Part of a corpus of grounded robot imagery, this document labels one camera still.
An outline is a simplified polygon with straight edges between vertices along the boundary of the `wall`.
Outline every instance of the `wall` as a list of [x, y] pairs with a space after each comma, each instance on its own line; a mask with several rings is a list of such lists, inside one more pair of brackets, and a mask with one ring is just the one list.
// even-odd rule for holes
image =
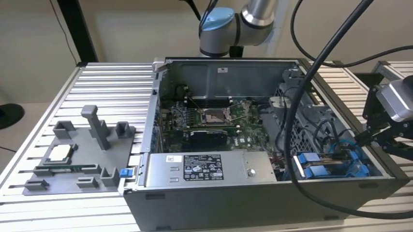
[[75, 69], [48, 0], [0, 0], [0, 95], [51, 102]]
[[[196, 0], [200, 12], [207, 0]], [[247, 0], [221, 0], [218, 7], [237, 12]], [[199, 54], [199, 21], [178, 0], [82, 0], [91, 37], [100, 60], [151, 62], [154, 57]], [[262, 56], [263, 48], [249, 48], [250, 56]]]
[[[241, 10], [247, 0], [221, 0]], [[195, 1], [200, 11], [207, 1]], [[297, 36], [314, 56], [358, 0], [306, 0], [297, 18]], [[274, 55], [302, 57], [289, 35], [287, 17]], [[178, 0], [80, 0], [100, 61], [151, 62], [154, 57], [196, 56], [198, 21]], [[330, 55], [345, 62], [412, 43], [412, 0], [377, 0]], [[48, 0], [0, 0], [0, 95], [11, 102], [49, 102], [73, 71], [64, 35]], [[265, 56], [266, 46], [249, 47], [246, 57]], [[412, 52], [386, 60], [412, 60]], [[356, 67], [369, 71], [376, 61]]]
[[[287, 17], [274, 55], [303, 57], [290, 36], [290, 16], [297, 1], [290, 1]], [[360, 0], [305, 0], [295, 19], [295, 35], [305, 50], [317, 57]], [[343, 63], [384, 50], [412, 44], [412, 0], [376, 0], [333, 50], [329, 60]], [[378, 60], [413, 60], [413, 51], [378, 58], [352, 69], [369, 72]]]

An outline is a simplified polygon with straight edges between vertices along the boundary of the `wire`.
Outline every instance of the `wire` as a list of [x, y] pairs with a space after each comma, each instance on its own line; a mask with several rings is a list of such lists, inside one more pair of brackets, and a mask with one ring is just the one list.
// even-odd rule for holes
[[[356, 145], [353, 142], [350, 142], [349, 140], [345, 140], [345, 139], [341, 139], [341, 140], [339, 140], [339, 143], [347, 143], [349, 145], [357, 147], [357, 145]], [[335, 145], [337, 145], [337, 143], [334, 142], [334, 143], [331, 144], [330, 148], [329, 148], [327, 153], [331, 153], [331, 151], [333, 151]]]
[[199, 14], [199, 11], [198, 11], [198, 8], [196, 8], [194, 1], [192, 0], [180, 0], [180, 1], [184, 1], [188, 4], [188, 6], [191, 7], [191, 9], [194, 11], [194, 14], [195, 14], [198, 20], [200, 21], [200, 14]]
[[4, 146], [0, 146], [0, 148], [4, 149], [4, 150], [8, 150], [8, 151], [11, 151], [11, 152], [15, 152], [15, 153], [17, 152], [17, 151], [15, 151], [15, 150], [12, 150], [12, 149], [4, 147]]
[[[301, 3], [302, 3], [302, 0], [299, 0], [297, 2], [297, 5], [295, 5], [295, 8], [294, 8], [294, 11], [293, 11], [293, 14], [291, 14], [291, 21], [290, 21], [290, 33], [291, 33], [291, 38], [293, 38], [293, 42], [298, 48], [298, 50], [301, 51], [301, 53], [311, 60], [311, 61], [315, 61], [315, 58], [305, 51], [305, 49], [302, 48], [298, 40], [297, 40], [297, 36], [295, 36], [295, 29], [294, 29], [294, 24], [295, 24], [295, 15], [297, 15], [297, 11], [298, 11], [298, 8], [301, 6]], [[397, 47], [397, 48], [393, 48], [390, 50], [386, 50], [381, 53], [377, 53], [376, 55], [370, 56], [370, 57], [366, 57], [356, 62], [352, 62], [349, 64], [333, 64], [333, 63], [325, 63], [322, 62], [322, 65], [327, 66], [327, 67], [331, 67], [331, 68], [349, 68], [349, 67], [353, 67], [358, 64], [362, 64], [376, 58], [380, 58], [388, 54], [392, 54], [394, 52], [400, 52], [400, 51], [405, 51], [405, 50], [412, 50], [413, 49], [413, 45], [408, 45], [408, 46], [402, 46], [402, 47]]]
[[[281, 123], [281, 126], [279, 126], [279, 131], [278, 131], [277, 136], [275, 136], [275, 148], [277, 148], [277, 150], [278, 150], [281, 153], [283, 152], [283, 150], [279, 148], [278, 142], [279, 142], [281, 135], [282, 135], [283, 128], [285, 128], [286, 111], [287, 111], [285, 98], [286, 98], [286, 97], [289, 98], [289, 96], [286, 95], [287, 91], [289, 91], [290, 89], [297, 89], [297, 88], [298, 88], [298, 87], [290, 87], [290, 88], [287, 88], [287, 89], [283, 91], [283, 93], [282, 93], [282, 101], [283, 101], [282, 123]], [[313, 123], [313, 122], [310, 121], [310, 119], [305, 116], [305, 114], [302, 114], [302, 116], [303, 116], [303, 118], [305, 118], [310, 123]]]
[[55, 6], [53, 6], [53, 3], [52, 3], [52, 0], [49, 0], [49, 3], [51, 3], [51, 6], [52, 6], [52, 9], [53, 9], [53, 13], [55, 13], [55, 16], [56, 16], [56, 19], [57, 19], [57, 23], [59, 23], [60, 29], [61, 29], [63, 34], [64, 34], [65, 44], [67, 44], [67, 47], [68, 47], [69, 52], [71, 52], [71, 54], [72, 54], [73, 61], [75, 61], [75, 65], [76, 65], [76, 64], [78, 64], [78, 61], [76, 61], [76, 58], [75, 58], [75, 55], [73, 55], [73, 52], [72, 52], [72, 49], [71, 49], [71, 46], [69, 46], [69, 41], [68, 41], [67, 34], [65, 34], [64, 29], [63, 29], [63, 26], [61, 26], [60, 20], [59, 20], [59, 16], [57, 16], [57, 13], [56, 13], [56, 9], [55, 9]]
[[195, 106], [198, 107], [198, 109], [200, 109], [202, 110], [202, 108], [199, 107], [199, 105], [194, 102], [194, 100], [192, 100], [192, 98], [190, 97], [190, 96], [187, 96], [187, 99], [190, 99], [191, 100], [191, 102], [195, 104]]
[[215, 6], [217, 6], [218, 0], [210, 0], [208, 1], [208, 5], [206, 7], [206, 12], [202, 16], [200, 22], [199, 22], [199, 28], [198, 28], [198, 35], [200, 36], [200, 32], [202, 32], [202, 26], [207, 20], [207, 16], [211, 13], [211, 11], [214, 10]]
[[[337, 30], [334, 36], [331, 37], [329, 43], [326, 44], [325, 48], [322, 49], [313, 65], [311, 65], [311, 67], [310, 67], [310, 69], [309, 69], [309, 71], [305, 75], [305, 78], [301, 82], [297, 93], [294, 95], [290, 110], [287, 112], [289, 114], [287, 114], [286, 128], [285, 128], [286, 139], [283, 141], [283, 149], [285, 149], [283, 156], [285, 156], [285, 161], [286, 161], [286, 165], [287, 165], [289, 170], [294, 170], [293, 161], [290, 159], [290, 142], [289, 142], [289, 140], [291, 138], [291, 131], [293, 131], [293, 126], [294, 126], [295, 113], [297, 113], [298, 105], [299, 105], [299, 102], [301, 102], [301, 98], [302, 98], [303, 93], [305, 93], [305, 89], [310, 85], [313, 76], [317, 73], [317, 70], [321, 67], [322, 62], [327, 58], [329, 54], [331, 53], [334, 47], [337, 46], [337, 44], [341, 40], [341, 38], [343, 37], [343, 35], [349, 31], [352, 25], [356, 23], [356, 21], [358, 20], [360, 16], [365, 12], [365, 10], [369, 8], [372, 3], [373, 3], [373, 0], [362, 0], [361, 3], [358, 4], [357, 8], [353, 10], [347, 19], [342, 23], [339, 29]], [[376, 218], [376, 219], [408, 219], [408, 218], [413, 218], [413, 211], [401, 212], [401, 213], [372, 213], [372, 212], [358, 211], [358, 210], [342, 207], [339, 205], [331, 204], [331, 203], [326, 202], [325, 200], [322, 200], [321, 198], [313, 196], [302, 188], [302, 186], [301, 186], [301, 184], [297, 180], [297, 177], [294, 175], [294, 172], [290, 175], [290, 179], [291, 179], [291, 183], [297, 187], [297, 190], [301, 192], [301, 194], [309, 200], [311, 200], [317, 204], [325, 206], [326, 208], [330, 208], [330, 209], [337, 210], [342, 213], [346, 213], [346, 214], [350, 214], [350, 215], [354, 215], [354, 216], [358, 216], [358, 217], [365, 217], [365, 218]]]
[[323, 149], [322, 149], [322, 146], [317, 143], [315, 138], [317, 138], [318, 131], [319, 131], [322, 125], [326, 124], [327, 122], [329, 122], [329, 120], [321, 121], [321, 123], [315, 127], [315, 131], [314, 131], [314, 134], [313, 134], [313, 143], [317, 146], [317, 149], [318, 149], [319, 152], [323, 152]]
[[353, 131], [350, 128], [347, 128], [347, 129], [343, 129], [343, 130], [339, 132], [338, 137], [341, 137], [341, 136], [345, 134], [346, 131], [352, 131], [352, 132], [354, 133], [354, 131]]
[[171, 108], [172, 110], [176, 110], [179, 113], [180, 113], [180, 115], [182, 115], [182, 123], [180, 123], [180, 125], [179, 126], [183, 126], [183, 124], [184, 124], [184, 122], [186, 122], [186, 116], [184, 116], [184, 114], [182, 113], [182, 111], [180, 110], [178, 110], [176, 108]]

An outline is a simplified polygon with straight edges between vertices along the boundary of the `metal rail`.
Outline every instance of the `metal rail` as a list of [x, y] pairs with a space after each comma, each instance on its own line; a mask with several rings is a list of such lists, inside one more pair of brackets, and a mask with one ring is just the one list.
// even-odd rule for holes
[[[346, 69], [321, 67], [319, 74], [349, 106], [360, 120], [366, 98], [366, 87]], [[5, 180], [0, 189], [1, 231], [139, 231], [124, 199], [118, 192], [80, 193], [49, 196], [23, 196], [21, 184], [29, 179], [31, 170], [44, 155], [53, 134], [52, 126], [59, 120], [72, 120], [78, 127], [87, 122], [80, 117], [82, 106], [98, 104], [99, 118], [108, 124], [128, 121], [136, 128], [130, 166], [139, 164], [142, 132], [151, 93], [151, 64], [91, 63], [79, 68], [51, 107], [40, 119], [27, 141], [0, 176]], [[413, 178], [413, 162], [394, 157], [401, 169]], [[397, 212], [413, 208], [413, 181], [384, 200], [368, 202], [361, 210]], [[376, 220], [350, 217], [343, 221], [311, 222], [249, 228], [249, 231], [408, 231], [413, 219]]]

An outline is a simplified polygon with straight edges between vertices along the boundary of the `gray plastic post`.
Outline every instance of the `gray plastic post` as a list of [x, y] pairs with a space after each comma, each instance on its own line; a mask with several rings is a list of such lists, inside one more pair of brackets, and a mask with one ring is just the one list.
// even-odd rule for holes
[[106, 168], [102, 169], [100, 180], [106, 187], [112, 187], [119, 185], [119, 171], [116, 168], [112, 170], [112, 174], [108, 173]]
[[24, 184], [24, 187], [29, 191], [47, 190], [48, 186], [49, 184], [45, 182], [45, 180], [36, 180], [36, 181], [28, 180]]
[[53, 133], [57, 139], [71, 139], [69, 131], [75, 131], [71, 121], [59, 121], [53, 127]]
[[99, 187], [95, 177], [79, 177], [76, 185], [79, 188], [96, 188]]
[[118, 122], [115, 127], [118, 139], [131, 138], [132, 131], [128, 122]]
[[107, 128], [104, 129], [102, 127], [98, 115], [98, 106], [95, 105], [86, 105], [82, 109], [82, 116], [88, 120], [90, 125], [91, 125], [91, 133], [98, 140], [99, 146], [102, 150], [110, 149], [111, 145], [110, 142], [106, 138], [107, 136]]

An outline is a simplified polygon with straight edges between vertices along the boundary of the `black pole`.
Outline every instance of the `black pole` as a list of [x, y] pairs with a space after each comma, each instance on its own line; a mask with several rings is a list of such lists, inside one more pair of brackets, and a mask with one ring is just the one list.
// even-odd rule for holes
[[84, 22], [79, 0], [57, 0], [67, 28], [72, 36], [82, 62], [98, 62], [88, 27]]

